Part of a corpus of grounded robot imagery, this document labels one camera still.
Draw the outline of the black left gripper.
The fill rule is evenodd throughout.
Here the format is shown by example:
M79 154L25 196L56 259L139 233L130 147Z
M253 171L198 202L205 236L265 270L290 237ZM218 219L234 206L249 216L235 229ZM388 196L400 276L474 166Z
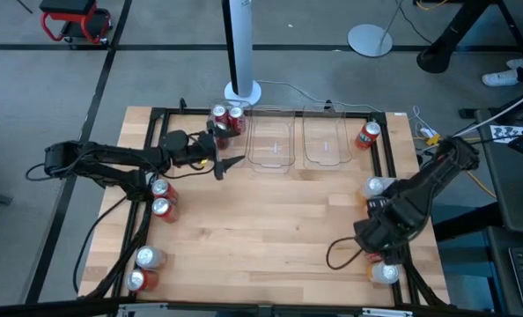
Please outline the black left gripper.
M213 162L212 172L217 180L222 180L224 178L224 173L245 158L244 155L232 158L220 158L217 147L217 134L228 132L229 129L223 122L209 120L206 123L205 130L189 135L193 140L193 146L196 147L197 156L200 156L201 159L207 159Z

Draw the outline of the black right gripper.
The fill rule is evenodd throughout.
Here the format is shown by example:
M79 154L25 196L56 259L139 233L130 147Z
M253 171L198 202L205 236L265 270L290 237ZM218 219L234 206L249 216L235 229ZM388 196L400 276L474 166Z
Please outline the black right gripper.
M353 224L354 240L362 252L387 251L387 265L403 264L405 251L398 248L420 229L420 211L400 199L383 196L366 202L368 218Z

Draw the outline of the white and orange soda can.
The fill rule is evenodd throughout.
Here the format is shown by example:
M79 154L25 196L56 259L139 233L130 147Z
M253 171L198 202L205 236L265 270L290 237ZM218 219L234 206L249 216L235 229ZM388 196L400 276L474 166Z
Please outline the white and orange soda can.
M395 181L395 178L389 177L368 178L361 189L361 195L365 199L381 195Z
M394 284L399 280L400 272L396 265L375 262L367 268L367 276L372 283Z
M162 269L166 261L167 254L155 247L143 246L136 252L136 265L142 269Z

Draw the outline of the clear plastic bin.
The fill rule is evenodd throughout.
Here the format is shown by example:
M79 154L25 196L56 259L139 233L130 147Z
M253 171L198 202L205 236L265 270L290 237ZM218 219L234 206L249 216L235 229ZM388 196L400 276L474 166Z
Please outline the clear plastic bin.
M252 110L248 160L257 173L288 173L295 162L295 111L260 105Z
M351 159L345 113L332 103L305 106L302 113L303 165L308 170L340 170Z
M229 129L230 133L235 134L235 136L229 137L229 146L225 150L219 150L219 156L221 159L228 159L236 156L247 155L248 152L248 140L249 140L249 132L250 132L250 122L251 122L251 105L243 100L211 100L209 102L209 108L210 108L210 115L209 119L213 121L211 116L211 109L216 104L222 104L226 106L227 113L229 114L229 110L232 107L241 107L244 111L244 115L246 117L247 122L247 130L243 133L238 133L232 130L230 126L230 121L228 122L228 126L226 126Z

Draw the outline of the white pole stand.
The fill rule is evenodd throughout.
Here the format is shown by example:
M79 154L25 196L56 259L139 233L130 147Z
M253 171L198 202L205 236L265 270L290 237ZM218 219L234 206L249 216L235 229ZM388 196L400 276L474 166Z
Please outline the white pole stand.
M230 82L225 98L255 105L262 89L253 73L252 0L221 0Z

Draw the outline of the white power strip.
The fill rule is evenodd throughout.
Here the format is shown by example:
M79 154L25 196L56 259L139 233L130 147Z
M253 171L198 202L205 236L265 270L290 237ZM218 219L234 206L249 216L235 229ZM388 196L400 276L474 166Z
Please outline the white power strip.
M415 134L416 136L425 137L427 139L433 138L438 132L433 129L421 116L420 108L417 105L412 107L413 115L409 118L415 122Z

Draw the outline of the black desk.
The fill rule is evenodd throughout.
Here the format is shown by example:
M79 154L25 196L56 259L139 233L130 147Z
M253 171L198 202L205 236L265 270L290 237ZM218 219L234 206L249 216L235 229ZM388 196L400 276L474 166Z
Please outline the black desk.
M523 316L522 297L510 256L512 248L523 247L523 154L508 144L491 140L494 124L489 122L478 129L481 138L488 141L482 148L502 218L502 224L489 227L487 235L504 313Z

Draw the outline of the white marker paper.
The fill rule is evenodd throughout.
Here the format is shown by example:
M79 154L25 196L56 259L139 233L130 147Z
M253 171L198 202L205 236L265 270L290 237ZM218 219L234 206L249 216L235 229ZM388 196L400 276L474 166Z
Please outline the white marker paper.
M495 143L508 144L513 139L523 136L523 127L490 125L490 138Z

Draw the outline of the grey round base stand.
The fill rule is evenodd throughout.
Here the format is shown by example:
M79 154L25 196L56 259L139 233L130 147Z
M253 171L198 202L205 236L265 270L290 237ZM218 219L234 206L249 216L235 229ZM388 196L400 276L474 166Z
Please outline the grey round base stand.
M350 29L347 42L356 53L370 58L387 55L393 50L394 41L389 33L395 18L401 11L403 0L395 0L396 9L384 27L373 24L360 24Z

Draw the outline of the black tripod stand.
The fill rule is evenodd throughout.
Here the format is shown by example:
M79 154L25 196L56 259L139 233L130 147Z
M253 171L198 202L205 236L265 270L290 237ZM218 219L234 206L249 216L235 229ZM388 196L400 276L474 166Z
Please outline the black tripod stand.
M445 72L457 45L493 3L494 0L464 0L444 32L416 57L418 66L429 73Z

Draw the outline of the red and black stool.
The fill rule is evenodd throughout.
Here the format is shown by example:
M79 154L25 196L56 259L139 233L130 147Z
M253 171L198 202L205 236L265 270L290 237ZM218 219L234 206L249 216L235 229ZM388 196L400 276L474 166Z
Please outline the red and black stool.
M107 34L113 28L112 14L99 8L97 0L42 0L41 27L52 41L72 43L85 39L91 44L108 44ZM59 33L48 28L47 19L62 21Z

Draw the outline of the black crossbar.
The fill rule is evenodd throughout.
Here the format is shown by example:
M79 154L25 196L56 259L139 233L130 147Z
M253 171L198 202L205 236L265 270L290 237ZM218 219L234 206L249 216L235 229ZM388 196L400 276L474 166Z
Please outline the black crossbar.
M12 306L0 306L0 317L91 317L102 314L130 313L143 309L189 310L232 313L254 313L269 317L283 313L329 313L353 315L391 315L395 317L523 317L504 313L486 313L442 306L400 304L379 306L298 306L271 304L211 304L183 302L134 302L131 298L76 299Z

